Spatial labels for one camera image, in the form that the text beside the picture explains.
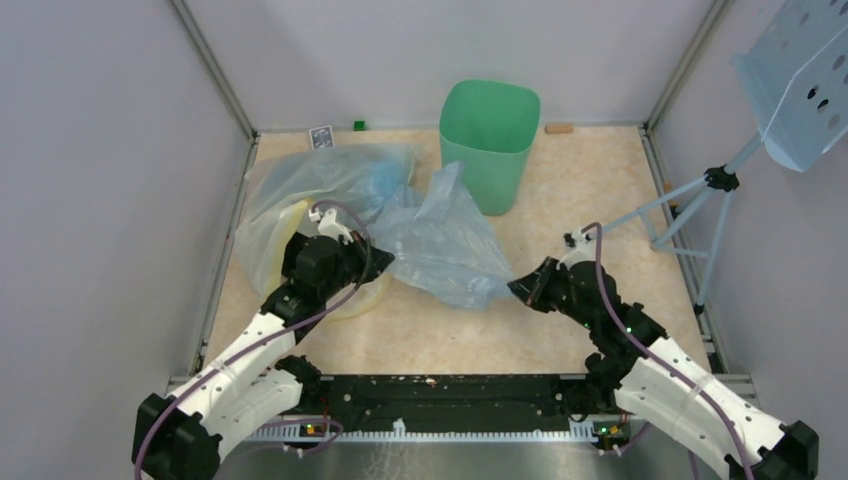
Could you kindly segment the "light blue plastic bag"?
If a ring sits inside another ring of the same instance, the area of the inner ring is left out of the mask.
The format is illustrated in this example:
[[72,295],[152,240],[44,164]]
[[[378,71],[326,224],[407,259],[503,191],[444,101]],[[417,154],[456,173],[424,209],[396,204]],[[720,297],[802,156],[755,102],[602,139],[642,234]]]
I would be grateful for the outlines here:
[[399,187],[369,232],[395,256],[388,272],[397,280],[446,305],[485,310],[511,295],[514,273],[462,174],[460,162],[441,168],[425,195]]

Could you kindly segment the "clear yellowish plastic bag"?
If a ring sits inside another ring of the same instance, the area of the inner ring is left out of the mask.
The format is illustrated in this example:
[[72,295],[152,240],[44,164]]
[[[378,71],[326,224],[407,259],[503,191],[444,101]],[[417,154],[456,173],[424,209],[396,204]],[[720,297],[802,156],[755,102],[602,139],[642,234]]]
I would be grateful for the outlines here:
[[409,143],[354,144],[256,164],[234,241],[256,294],[266,298],[282,284],[284,248],[293,236],[317,232],[308,220],[315,202],[341,202],[371,225],[395,192],[410,184],[419,153]]

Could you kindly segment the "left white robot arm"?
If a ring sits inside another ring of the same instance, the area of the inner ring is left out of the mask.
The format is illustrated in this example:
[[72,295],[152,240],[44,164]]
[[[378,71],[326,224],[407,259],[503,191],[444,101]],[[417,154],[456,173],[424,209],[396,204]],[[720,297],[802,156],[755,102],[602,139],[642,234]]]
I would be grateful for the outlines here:
[[212,479],[232,450],[275,415],[319,404],[318,371],[293,349],[359,287],[394,262],[359,232],[295,234],[278,265],[283,282],[212,363],[139,406],[131,461],[137,479]]

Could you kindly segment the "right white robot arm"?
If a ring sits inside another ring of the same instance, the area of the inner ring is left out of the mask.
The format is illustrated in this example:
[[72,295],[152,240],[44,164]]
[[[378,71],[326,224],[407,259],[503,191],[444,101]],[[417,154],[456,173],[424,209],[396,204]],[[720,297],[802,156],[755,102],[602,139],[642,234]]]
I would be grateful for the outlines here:
[[596,262],[566,266],[548,257],[508,288],[525,306],[588,330],[596,351],[586,360],[586,397],[594,409],[646,420],[722,479],[817,476],[820,439],[810,426],[763,412],[704,370],[642,304],[622,301]]

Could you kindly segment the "green plastic trash bin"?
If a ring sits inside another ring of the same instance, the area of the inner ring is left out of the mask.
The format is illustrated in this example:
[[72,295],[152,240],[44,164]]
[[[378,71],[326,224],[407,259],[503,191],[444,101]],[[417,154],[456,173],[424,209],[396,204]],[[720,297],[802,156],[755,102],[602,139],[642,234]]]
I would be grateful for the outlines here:
[[523,86],[468,79],[448,93],[438,124],[442,164],[463,164],[462,181],[483,214],[513,208],[540,118],[539,95]]

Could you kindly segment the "blue playing card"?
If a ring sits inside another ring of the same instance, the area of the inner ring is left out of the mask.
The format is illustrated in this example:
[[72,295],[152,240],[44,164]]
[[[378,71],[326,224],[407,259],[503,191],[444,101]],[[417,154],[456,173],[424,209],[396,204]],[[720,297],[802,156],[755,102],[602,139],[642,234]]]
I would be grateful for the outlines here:
[[313,150],[331,148],[335,145],[333,128],[331,125],[314,127],[308,130],[311,148]]

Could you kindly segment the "small wooden block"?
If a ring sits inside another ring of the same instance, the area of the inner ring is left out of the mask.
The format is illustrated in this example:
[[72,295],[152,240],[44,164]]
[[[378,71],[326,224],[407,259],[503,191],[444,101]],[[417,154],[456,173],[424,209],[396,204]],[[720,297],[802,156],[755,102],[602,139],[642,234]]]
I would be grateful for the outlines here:
[[548,123],[544,127],[544,131],[547,135],[571,134],[574,130],[575,127],[571,123]]

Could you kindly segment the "light blue tripod stand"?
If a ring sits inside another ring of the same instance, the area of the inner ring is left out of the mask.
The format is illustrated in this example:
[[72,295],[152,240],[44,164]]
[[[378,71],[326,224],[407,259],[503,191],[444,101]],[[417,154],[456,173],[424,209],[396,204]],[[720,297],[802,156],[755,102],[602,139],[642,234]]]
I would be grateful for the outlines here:
[[[740,187],[737,171],[747,162],[750,157],[762,146],[762,138],[759,133],[754,134],[747,143],[739,150],[733,159],[726,164],[708,168],[701,177],[681,187],[672,189],[657,199],[644,204],[607,223],[603,226],[604,231],[621,226],[634,218],[640,218],[651,246],[654,250],[667,251],[678,256],[702,258],[706,260],[706,268],[698,283],[695,299],[693,300],[693,311],[695,316],[704,313],[709,286],[713,279],[716,258],[720,247],[721,238],[725,229],[725,223],[729,213],[732,200]],[[680,233],[692,218],[698,213],[712,197],[722,194],[721,207],[718,214],[713,237],[708,250],[692,250],[687,248],[671,247],[669,242],[672,237]],[[647,219],[647,213],[655,208],[667,206],[672,215],[672,222],[667,229],[659,234]]]

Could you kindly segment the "perforated light blue panel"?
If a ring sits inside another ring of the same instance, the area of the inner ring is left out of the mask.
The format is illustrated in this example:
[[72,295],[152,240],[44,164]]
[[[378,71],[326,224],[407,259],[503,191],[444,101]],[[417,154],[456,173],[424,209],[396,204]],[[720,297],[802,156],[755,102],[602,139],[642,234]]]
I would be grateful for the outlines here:
[[806,172],[847,132],[845,1],[784,2],[731,64],[779,165]]

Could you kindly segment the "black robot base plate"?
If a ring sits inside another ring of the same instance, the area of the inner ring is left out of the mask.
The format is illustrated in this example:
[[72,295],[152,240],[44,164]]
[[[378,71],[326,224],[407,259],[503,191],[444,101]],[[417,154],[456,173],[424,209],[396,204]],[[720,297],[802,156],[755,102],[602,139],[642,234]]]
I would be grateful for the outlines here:
[[625,419],[582,374],[335,375],[308,383],[290,415],[325,417],[348,433],[501,434],[565,431]]

